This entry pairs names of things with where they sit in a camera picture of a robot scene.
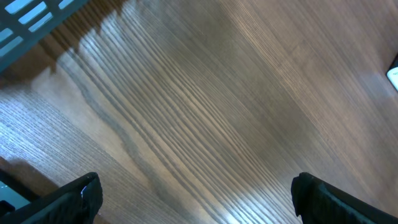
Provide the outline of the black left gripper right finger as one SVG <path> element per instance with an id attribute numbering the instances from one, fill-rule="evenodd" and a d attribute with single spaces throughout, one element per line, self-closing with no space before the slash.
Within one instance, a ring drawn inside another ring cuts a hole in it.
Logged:
<path id="1" fill-rule="evenodd" d="M 334 187 L 308 172 L 291 184 L 292 203 L 303 224 L 397 224 L 394 217 Z"/>

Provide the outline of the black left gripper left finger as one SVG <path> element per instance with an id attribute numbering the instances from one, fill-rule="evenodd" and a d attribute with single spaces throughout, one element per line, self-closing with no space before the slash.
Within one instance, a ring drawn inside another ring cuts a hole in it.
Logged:
<path id="1" fill-rule="evenodd" d="M 103 204 L 96 172 L 43 197 L 1 172 L 1 223 L 93 223 Z"/>

